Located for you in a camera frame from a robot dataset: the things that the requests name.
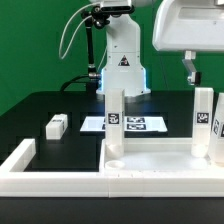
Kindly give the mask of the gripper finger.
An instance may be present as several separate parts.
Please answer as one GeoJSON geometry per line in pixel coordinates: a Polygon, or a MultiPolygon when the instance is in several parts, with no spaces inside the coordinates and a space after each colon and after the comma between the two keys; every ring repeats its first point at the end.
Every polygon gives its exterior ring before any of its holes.
{"type": "Polygon", "coordinates": [[[197,71],[193,61],[196,59],[196,52],[187,50],[184,53],[182,63],[187,70],[188,76],[187,81],[190,85],[198,86],[201,83],[202,73],[197,71]]]}

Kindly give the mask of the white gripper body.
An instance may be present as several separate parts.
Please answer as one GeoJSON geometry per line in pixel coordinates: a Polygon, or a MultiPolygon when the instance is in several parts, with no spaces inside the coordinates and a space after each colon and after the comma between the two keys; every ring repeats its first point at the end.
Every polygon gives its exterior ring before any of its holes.
{"type": "Polygon", "coordinates": [[[157,51],[224,52],[224,0],[163,0],[152,43],[157,51]]]}

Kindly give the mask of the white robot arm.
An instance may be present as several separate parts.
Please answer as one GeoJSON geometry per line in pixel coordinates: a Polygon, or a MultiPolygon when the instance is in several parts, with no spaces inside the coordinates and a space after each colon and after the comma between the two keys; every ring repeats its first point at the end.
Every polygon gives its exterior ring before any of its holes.
{"type": "MultiPolygon", "coordinates": [[[[122,88],[127,97],[148,94],[146,70],[140,62],[140,27],[130,18],[153,0],[89,0],[93,18],[106,28],[107,63],[102,69],[103,94],[122,88]]],[[[183,51],[188,82],[201,81],[192,60],[198,52],[224,52],[224,0],[162,0],[155,17],[152,44],[158,51],[183,51]]]]}

